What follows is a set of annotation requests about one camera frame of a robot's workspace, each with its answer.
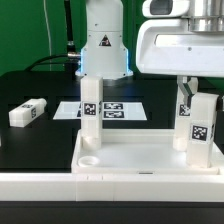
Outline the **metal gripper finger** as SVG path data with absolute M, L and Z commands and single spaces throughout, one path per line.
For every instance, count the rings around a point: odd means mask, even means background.
M 218 97 L 216 111 L 224 111 L 224 95 Z

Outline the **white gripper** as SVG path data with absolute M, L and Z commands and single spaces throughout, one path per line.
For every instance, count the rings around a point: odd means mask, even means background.
M 196 77 L 224 78 L 224 32 L 190 32 L 187 19 L 150 19 L 138 32 L 136 66 L 141 73 L 177 75 L 177 103 L 190 108 Z

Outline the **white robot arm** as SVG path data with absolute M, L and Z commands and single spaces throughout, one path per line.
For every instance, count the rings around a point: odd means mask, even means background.
M 78 76 L 130 76 L 120 0 L 86 0 L 87 42 Z M 224 0 L 145 0 L 136 44 L 142 73 L 174 75 L 188 102 L 185 77 L 224 77 Z

